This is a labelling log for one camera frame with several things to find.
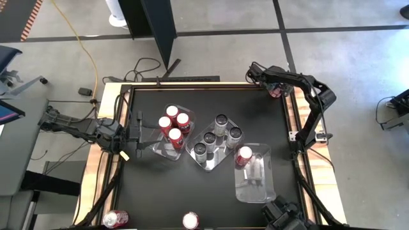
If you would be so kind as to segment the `dark computer monitor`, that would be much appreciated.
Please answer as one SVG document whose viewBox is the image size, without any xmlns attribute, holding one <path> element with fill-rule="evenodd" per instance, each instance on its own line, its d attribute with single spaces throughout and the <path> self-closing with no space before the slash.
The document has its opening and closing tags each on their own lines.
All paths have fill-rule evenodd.
<svg viewBox="0 0 409 230">
<path fill-rule="evenodd" d="M 3 100 L 0 100 L 0 125 L 23 118 L 26 113 Z"/>
</svg>

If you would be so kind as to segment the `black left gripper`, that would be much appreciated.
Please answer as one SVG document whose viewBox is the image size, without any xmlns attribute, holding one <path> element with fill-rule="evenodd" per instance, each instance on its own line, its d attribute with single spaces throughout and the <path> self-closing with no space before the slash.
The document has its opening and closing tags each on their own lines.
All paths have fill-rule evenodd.
<svg viewBox="0 0 409 230">
<path fill-rule="evenodd" d="M 141 154 L 141 150 L 146 149 L 149 146 L 161 143 L 161 141 L 146 141 L 140 143 L 141 127 L 145 128 L 160 128 L 158 124 L 142 121 L 143 113 L 137 111 L 135 116 L 129 115 L 127 123 L 127 141 L 126 141 L 126 153 L 130 157 L 138 158 Z"/>
</svg>

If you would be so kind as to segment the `grey desk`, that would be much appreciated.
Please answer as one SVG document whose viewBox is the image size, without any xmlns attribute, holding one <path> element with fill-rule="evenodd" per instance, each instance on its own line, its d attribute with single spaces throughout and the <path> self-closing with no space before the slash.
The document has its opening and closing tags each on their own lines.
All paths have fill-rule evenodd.
<svg viewBox="0 0 409 230">
<path fill-rule="evenodd" d="M 0 134 L 0 196 L 12 196 L 20 190 L 40 131 L 38 122 L 49 101 L 19 98 L 5 102 L 26 113 L 23 118 L 5 124 Z"/>
</svg>

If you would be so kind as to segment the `office chair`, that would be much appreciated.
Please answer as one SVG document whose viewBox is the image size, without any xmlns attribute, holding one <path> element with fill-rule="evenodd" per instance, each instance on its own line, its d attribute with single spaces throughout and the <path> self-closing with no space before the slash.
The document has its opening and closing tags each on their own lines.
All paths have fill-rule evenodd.
<svg viewBox="0 0 409 230">
<path fill-rule="evenodd" d="M 7 70 L 9 64 L 21 54 L 22 51 L 19 49 L 0 45 L 0 99 L 16 98 L 36 82 L 48 84 L 48 80 L 43 76 L 24 82 L 18 75 L 18 71 Z"/>
</svg>

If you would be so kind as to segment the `grey cabinet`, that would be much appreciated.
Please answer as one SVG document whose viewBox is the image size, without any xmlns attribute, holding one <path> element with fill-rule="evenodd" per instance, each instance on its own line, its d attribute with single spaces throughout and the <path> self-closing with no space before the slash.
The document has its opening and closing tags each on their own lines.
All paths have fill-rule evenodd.
<svg viewBox="0 0 409 230">
<path fill-rule="evenodd" d="M 32 190 L 0 196 L 0 230 L 25 230 L 30 205 L 37 199 L 38 194 Z"/>
</svg>

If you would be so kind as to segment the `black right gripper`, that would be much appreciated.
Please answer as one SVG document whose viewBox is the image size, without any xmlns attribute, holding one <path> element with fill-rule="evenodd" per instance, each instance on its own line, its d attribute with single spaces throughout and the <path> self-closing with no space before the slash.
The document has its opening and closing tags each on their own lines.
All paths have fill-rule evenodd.
<svg viewBox="0 0 409 230">
<path fill-rule="evenodd" d="M 276 75 L 277 73 L 286 73 L 286 70 L 274 65 L 266 68 L 257 62 L 252 62 L 247 71 L 247 82 L 263 87 L 267 91 L 274 86 L 280 86 L 281 96 L 287 97 L 293 92 L 293 86 L 278 80 L 271 80 L 269 75 Z"/>
</svg>

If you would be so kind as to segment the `black equipment case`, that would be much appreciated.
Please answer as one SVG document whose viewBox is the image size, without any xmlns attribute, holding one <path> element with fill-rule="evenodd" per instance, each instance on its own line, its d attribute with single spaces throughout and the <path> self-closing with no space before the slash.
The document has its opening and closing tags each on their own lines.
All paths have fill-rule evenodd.
<svg viewBox="0 0 409 230">
<path fill-rule="evenodd" d="M 378 121 L 378 106 L 382 100 L 389 99 L 389 104 L 397 112 L 397 117 L 388 121 Z M 396 127 L 403 127 L 409 134 L 409 89 L 400 93 L 398 96 L 389 96 L 382 98 L 376 106 L 375 121 L 380 125 L 382 130 L 391 130 Z"/>
</svg>

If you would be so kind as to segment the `clear plastic storage bin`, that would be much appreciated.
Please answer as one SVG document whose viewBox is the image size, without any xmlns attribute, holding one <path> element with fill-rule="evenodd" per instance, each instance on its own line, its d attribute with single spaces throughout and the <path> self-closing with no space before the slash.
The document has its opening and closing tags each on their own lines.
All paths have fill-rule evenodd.
<svg viewBox="0 0 409 230">
<path fill-rule="evenodd" d="M 191 140 L 187 142 L 187 145 L 185 148 L 196 163 L 198 162 L 195 159 L 194 150 L 193 150 L 194 146 L 195 144 L 199 142 L 204 144 L 203 142 L 204 134 L 207 132 L 214 133 L 214 127 L 215 127 L 215 119 L 202 132 L 198 133 Z M 227 123 L 225 134 L 222 137 L 216 136 L 217 140 L 216 140 L 214 152 L 213 153 L 207 152 L 207 161 L 201 164 L 198 163 L 205 171 L 210 172 L 213 169 L 215 169 L 226 157 L 228 157 L 234 151 L 236 147 L 238 147 L 241 143 L 243 143 L 245 134 L 243 130 L 240 128 L 243 132 L 243 135 L 242 135 L 242 138 L 239 144 L 234 149 L 230 149 L 226 146 L 226 139 L 228 138 L 228 132 L 233 127 L 239 127 L 239 126 L 237 126 L 233 121 L 231 121 L 228 118 L 228 123 Z"/>
<path fill-rule="evenodd" d="M 272 176 L 271 149 L 266 144 L 245 143 L 235 149 L 237 151 L 248 146 L 252 150 L 252 158 L 245 166 L 234 161 L 236 198 L 243 203 L 267 203 L 276 198 L 274 179 Z"/>
<path fill-rule="evenodd" d="M 150 138 L 148 139 L 149 141 L 161 141 L 161 143 L 157 143 L 155 145 L 152 145 L 150 148 L 152 149 L 152 151 L 158 155 L 161 155 L 162 157 L 168 158 L 170 160 L 176 161 L 180 158 L 181 154 L 184 152 L 184 148 L 187 145 L 187 142 L 190 139 L 190 136 L 193 133 L 194 130 L 194 125 L 196 122 L 196 115 L 195 113 L 190 110 L 187 109 L 185 107 L 182 107 L 180 105 L 176 105 L 176 104 L 168 104 L 165 106 L 165 109 L 161 115 L 162 116 L 166 116 L 166 108 L 169 105 L 175 105 L 177 106 L 177 108 L 179 108 L 179 113 L 186 113 L 189 115 L 190 118 L 190 132 L 188 134 L 183 134 L 183 140 L 184 140 L 184 144 L 183 147 L 180 149 L 174 149 L 173 145 L 171 144 L 169 137 L 164 137 L 163 133 L 160 131 L 160 128 L 156 128 L 152 131 Z M 173 123 L 173 128 L 178 128 L 177 122 L 172 122 Z"/>
</svg>

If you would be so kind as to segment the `red Coca-Cola soda can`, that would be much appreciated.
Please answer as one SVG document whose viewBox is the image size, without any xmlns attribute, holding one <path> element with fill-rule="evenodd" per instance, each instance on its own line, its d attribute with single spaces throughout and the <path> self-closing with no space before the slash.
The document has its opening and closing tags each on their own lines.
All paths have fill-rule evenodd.
<svg viewBox="0 0 409 230">
<path fill-rule="evenodd" d="M 245 166 L 252 158 L 252 150 L 248 146 L 241 147 L 236 154 L 236 164 L 239 166 Z"/>
</svg>

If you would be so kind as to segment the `black aluminium table frame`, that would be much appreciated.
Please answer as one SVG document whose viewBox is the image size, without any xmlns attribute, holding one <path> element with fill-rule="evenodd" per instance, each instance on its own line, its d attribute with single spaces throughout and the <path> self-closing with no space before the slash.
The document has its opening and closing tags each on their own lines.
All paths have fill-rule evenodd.
<svg viewBox="0 0 409 230">
<path fill-rule="evenodd" d="M 247 84 L 167 83 L 136 85 L 132 90 L 131 108 L 142 112 L 147 123 L 156 122 L 167 104 L 194 112 L 194 134 L 218 114 L 225 114 L 243 130 L 245 142 L 268 145 L 276 194 L 305 211 L 288 140 L 284 99 Z M 128 228 L 137 230 L 182 227 L 182 218 L 190 211 L 198 214 L 202 228 L 266 226 L 260 204 L 236 198 L 233 156 L 206 172 L 188 153 L 172 161 L 146 149 L 123 165 L 116 206 L 128 212 Z"/>
</svg>

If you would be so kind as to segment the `black diagonal frame strut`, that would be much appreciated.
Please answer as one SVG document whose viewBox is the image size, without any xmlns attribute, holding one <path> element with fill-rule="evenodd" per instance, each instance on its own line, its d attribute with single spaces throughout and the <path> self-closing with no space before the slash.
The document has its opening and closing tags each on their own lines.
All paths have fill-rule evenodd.
<svg viewBox="0 0 409 230">
<path fill-rule="evenodd" d="M 117 157 L 104 155 L 94 165 L 86 166 L 73 220 L 75 227 L 104 226 L 103 217 L 113 207 L 122 165 Z"/>
<path fill-rule="evenodd" d="M 316 195 L 316 192 L 314 191 L 312 186 L 310 186 L 307 179 L 302 174 L 298 160 L 294 160 L 294 162 L 295 162 L 294 165 L 295 165 L 295 174 L 297 177 L 297 181 L 302 186 L 302 188 L 306 191 L 307 195 L 309 196 L 312 202 L 315 221 L 318 221 L 318 223 L 321 224 L 322 223 L 321 216 L 322 216 L 323 219 L 326 221 L 326 223 L 329 226 L 345 226 L 345 224 L 338 221 L 329 212 L 329 210 L 325 207 L 325 205 L 322 203 L 320 198 Z"/>
</svg>

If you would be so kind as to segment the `white round floor stand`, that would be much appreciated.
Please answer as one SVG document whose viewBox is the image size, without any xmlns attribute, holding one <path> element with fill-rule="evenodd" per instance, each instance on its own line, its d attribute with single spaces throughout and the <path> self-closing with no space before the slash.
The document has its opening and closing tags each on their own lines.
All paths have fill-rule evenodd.
<svg viewBox="0 0 409 230">
<path fill-rule="evenodd" d="M 105 0 L 110 11 L 109 23 L 113 27 L 122 27 L 127 29 L 127 22 L 122 12 L 119 0 Z"/>
</svg>

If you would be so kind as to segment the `black mat orange striped edge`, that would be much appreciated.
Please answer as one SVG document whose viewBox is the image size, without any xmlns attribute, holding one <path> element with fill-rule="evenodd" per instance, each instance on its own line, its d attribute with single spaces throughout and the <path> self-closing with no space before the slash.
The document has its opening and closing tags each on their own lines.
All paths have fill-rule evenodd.
<svg viewBox="0 0 409 230">
<path fill-rule="evenodd" d="M 43 0 L 0 0 L 0 43 L 25 41 Z"/>
</svg>

